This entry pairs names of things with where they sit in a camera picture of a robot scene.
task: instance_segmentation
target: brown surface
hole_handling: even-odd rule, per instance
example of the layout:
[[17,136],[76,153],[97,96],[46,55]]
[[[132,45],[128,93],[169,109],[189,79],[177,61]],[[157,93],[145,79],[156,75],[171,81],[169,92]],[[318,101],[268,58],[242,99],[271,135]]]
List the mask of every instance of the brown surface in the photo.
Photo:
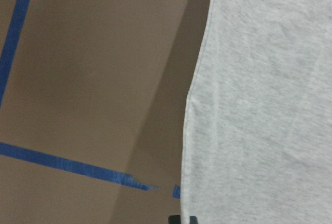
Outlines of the brown surface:
[[[0,41],[15,0],[0,3]],[[2,142],[132,174],[142,191],[0,156],[0,223],[167,223],[209,0],[31,0]]]

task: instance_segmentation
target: small dark object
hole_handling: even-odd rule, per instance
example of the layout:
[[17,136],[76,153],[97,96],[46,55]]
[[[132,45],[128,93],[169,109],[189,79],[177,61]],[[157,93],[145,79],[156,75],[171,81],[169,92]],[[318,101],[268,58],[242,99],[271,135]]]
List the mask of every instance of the small dark object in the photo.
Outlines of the small dark object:
[[[181,224],[180,215],[171,215],[171,216],[169,216],[168,217],[168,224]],[[198,224],[196,216],[191,216],[190,217],[190,224]]]

